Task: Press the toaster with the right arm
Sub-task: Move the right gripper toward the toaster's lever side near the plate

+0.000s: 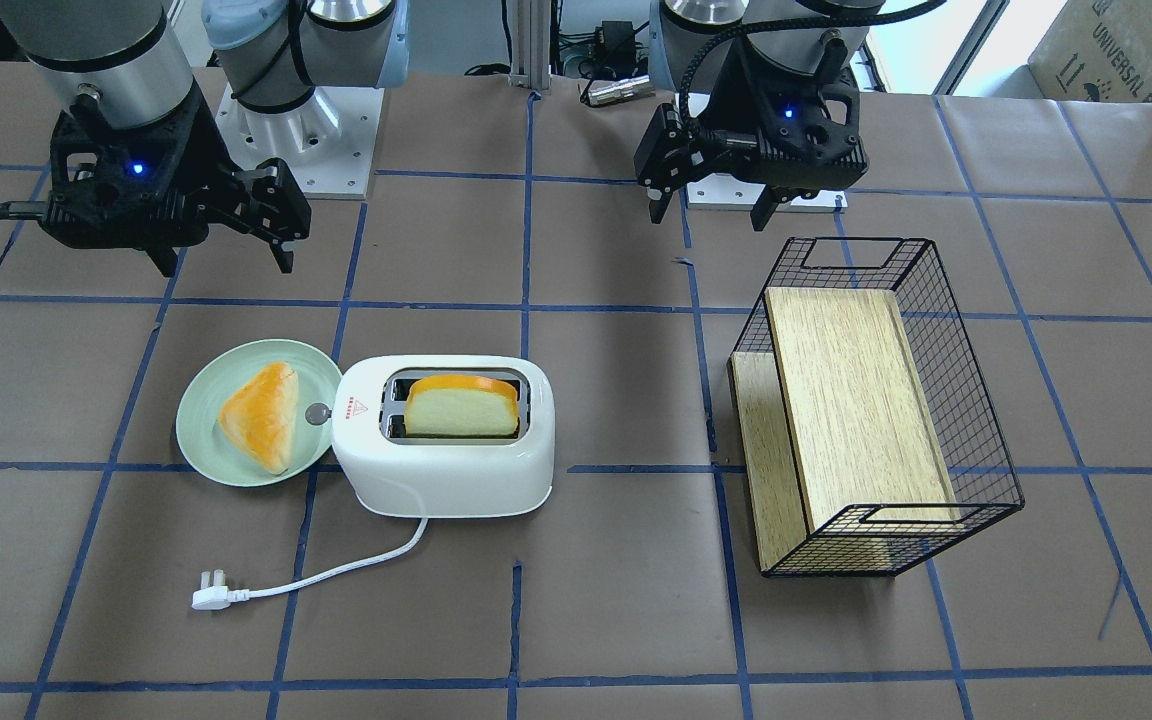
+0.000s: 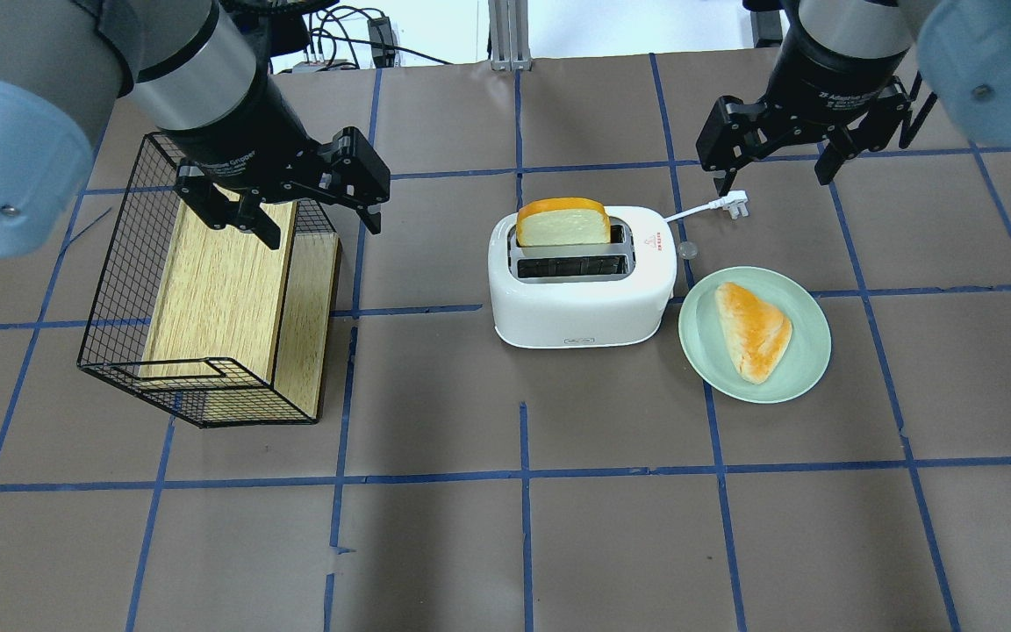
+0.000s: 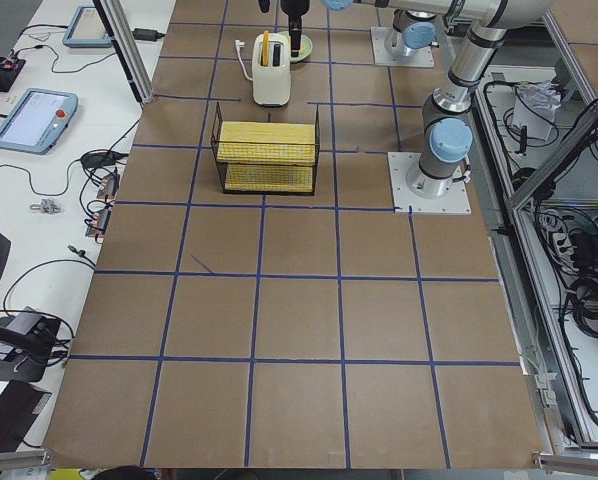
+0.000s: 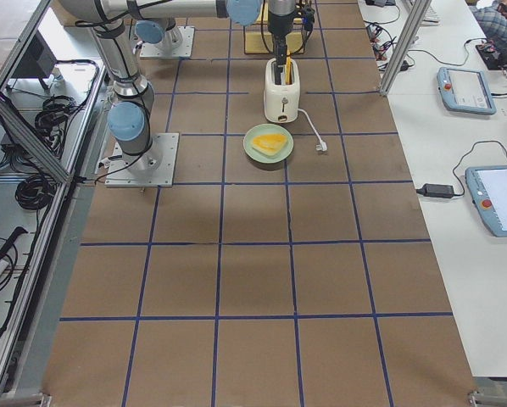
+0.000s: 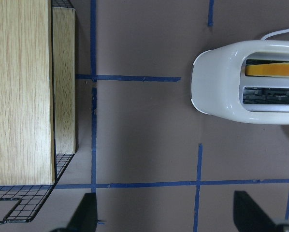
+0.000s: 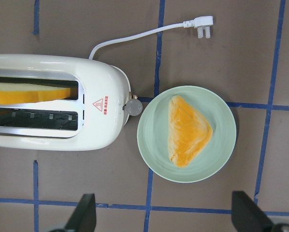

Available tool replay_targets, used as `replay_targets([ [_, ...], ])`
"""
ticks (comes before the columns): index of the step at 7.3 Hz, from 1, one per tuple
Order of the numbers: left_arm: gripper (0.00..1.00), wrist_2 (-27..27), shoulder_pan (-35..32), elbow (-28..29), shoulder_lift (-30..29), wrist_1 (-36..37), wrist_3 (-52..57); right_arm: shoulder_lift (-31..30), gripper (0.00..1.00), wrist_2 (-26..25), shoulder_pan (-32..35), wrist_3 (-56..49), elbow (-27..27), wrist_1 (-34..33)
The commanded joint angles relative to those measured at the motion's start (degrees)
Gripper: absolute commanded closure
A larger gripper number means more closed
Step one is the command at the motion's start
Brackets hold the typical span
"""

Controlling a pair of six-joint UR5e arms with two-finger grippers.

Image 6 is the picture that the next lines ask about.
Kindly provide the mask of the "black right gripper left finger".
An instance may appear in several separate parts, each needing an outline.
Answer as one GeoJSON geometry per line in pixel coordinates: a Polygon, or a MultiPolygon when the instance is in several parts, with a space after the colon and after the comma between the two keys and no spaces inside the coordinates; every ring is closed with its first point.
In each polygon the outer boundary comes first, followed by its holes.
{"type": "Polygon", "coordinates": [[[94,232],[96,225],[95,194],[84,194],[65,226],[51,232],[94,232]]]}

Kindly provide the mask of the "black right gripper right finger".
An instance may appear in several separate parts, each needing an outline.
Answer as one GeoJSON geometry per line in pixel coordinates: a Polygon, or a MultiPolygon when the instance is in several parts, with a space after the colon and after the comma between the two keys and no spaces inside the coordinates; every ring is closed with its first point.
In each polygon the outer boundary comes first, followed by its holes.
{"type": "Polygon", "coordinates": [[[237,232],[289,232],[289,224],[274,224],[244,191],[233,191],[231,221],[237,232]]]}

